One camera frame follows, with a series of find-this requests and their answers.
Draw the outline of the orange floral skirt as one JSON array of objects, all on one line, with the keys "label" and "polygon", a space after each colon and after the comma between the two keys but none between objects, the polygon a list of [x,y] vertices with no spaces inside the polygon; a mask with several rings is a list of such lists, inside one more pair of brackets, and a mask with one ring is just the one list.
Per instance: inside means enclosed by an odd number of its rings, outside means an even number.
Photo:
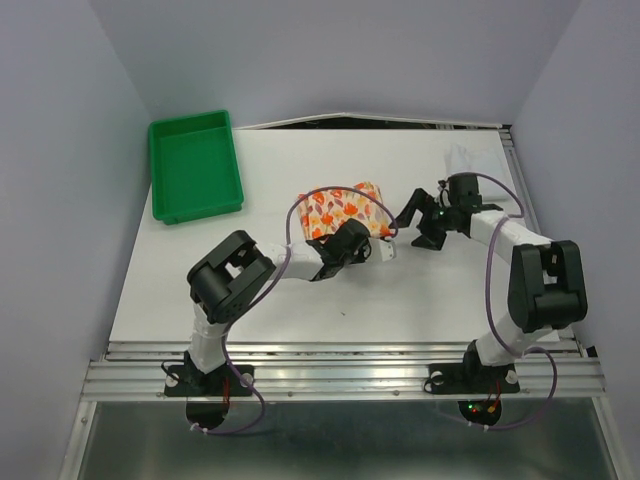
[{"label": "orange floral skirt", "polygon": [[348,220],[357,220],[367,227],[373,238],[387,238],[394,233],[391,218],[381,207],[378,185],[361,182],[353,186],[364,195],[345,189],[328,189],[313,193],[297,207],[297,214],[306,240],[319,240],[335,234]]}]

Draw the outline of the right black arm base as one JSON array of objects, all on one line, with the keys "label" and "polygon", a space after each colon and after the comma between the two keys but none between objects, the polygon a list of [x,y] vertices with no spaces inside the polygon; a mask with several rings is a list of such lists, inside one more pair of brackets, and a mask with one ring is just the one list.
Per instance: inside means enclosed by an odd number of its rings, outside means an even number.
[{"label": "right black arm base", "polygon": [[423,390],[432,395],[458,395],[463,419],[472,425],[493,427],[502,414],[502,397],[520,392],[515,366],[465,367],[462,363],[428,366]]}]

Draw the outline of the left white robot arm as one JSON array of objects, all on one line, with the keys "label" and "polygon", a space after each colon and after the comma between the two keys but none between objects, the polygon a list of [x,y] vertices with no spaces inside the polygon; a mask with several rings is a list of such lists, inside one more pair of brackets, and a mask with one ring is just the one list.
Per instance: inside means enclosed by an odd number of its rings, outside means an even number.
[{"label": "left white robot arm", "polygon": [[259,245],[244,230],[231,233],[187,274],[195,320],[186,353],[188,382],[199,393],[215,392],[226,363],[228,328],[249,311],[265,286],[278,279],[323,281],[373,253],[367,227],[349,220],[324,240]]}]

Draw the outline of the white skirt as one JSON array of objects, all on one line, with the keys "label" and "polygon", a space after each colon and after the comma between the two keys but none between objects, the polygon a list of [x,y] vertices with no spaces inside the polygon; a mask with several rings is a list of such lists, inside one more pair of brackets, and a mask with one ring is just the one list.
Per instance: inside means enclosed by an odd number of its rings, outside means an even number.
[{"label": "white skirt", "polygon": [[[446,176],[455,173],[476,172],[486,174],[504,185],[507,184],[507,170],[495,149],[471,150],[460,144],[453,144],[445,154]],[[478,179],[479,192],[486,203],[506,201],[507,192],[484,177]]]}]

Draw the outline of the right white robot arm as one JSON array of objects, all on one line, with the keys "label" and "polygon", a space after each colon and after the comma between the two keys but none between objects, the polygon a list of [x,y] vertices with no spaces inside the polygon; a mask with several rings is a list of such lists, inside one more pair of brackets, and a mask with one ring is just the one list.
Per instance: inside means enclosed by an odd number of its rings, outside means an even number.
[{"label": "right white robot arm", "polygon": [[[521,224],[522,213],[508,214],[484,201],[479,187],[484,174],[462,172],[440,181],[438,196],[416,189],[396,217],[399,228],[422,217],[413,246],[432,251],[443,248],[448,233],[456,232],[487,248],[484,303],[488,333],[468,347],[460,366],[463,384],[482,390],[496,378],[496,368],[536,351],[536,342],[553,330],[582,321],[588,300],[579,246],[552,240]],[[493,260],[509,268],[507,312],[500,319],[491,304]]]}]

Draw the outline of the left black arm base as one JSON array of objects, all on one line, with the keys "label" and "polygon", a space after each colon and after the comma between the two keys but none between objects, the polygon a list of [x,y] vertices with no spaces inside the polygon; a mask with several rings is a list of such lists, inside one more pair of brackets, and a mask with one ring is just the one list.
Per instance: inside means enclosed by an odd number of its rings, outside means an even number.
[{"label": "left black arm base", "polygon": [[235,427],[225,426],[231,420],[231,400],[250,398],[252,393],[228,365],[209,374],[202,374],[183,363],[161,364],[165,374],[164,395],[186,399],[187,420],[205,433],[224,433]]}]

